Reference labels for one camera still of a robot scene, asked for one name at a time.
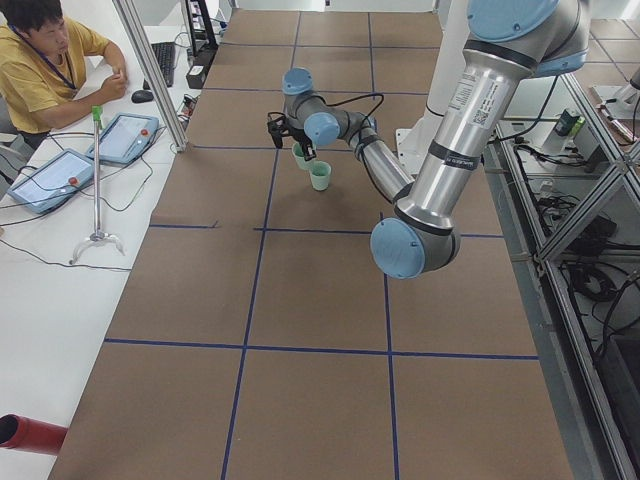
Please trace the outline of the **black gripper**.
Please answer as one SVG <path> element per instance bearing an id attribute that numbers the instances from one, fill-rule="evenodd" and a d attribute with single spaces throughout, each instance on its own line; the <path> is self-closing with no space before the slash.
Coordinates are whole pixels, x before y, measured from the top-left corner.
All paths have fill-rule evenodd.
<path id="1" fill-rule="evenodd" d="M 300 144 L 300 149 L 305 162 L 311 162 L 316 158 L 315 145 L 308 141 L 308 137 L 303 129 L 289 128 L 289 135 Z"/>

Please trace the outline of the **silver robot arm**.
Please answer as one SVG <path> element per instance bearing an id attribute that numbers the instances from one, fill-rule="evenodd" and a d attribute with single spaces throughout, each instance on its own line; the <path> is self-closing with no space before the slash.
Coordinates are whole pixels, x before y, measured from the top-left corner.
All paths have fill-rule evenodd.
<path id="1" fill-rule="evenodd" d="M 290 134 L 311 160 L 319 146 L 345 141 L 371 182 L 392 204 L 394 217 L 372 230 L 378 268 L 411 279 L 451 263 L 460 248 L 452 212 L 519 84 L 582 67 L 588 52 L 587 1 L 466 1 L 451 6 L 448 35 L 464 43 L 465 67 L 416 176 L 379 137 L 369 116 L 330 106 L 313 89 L 311 73 L 293 68 L 282 79 L 282 127 L 269 131 L 276 146 Z"/>

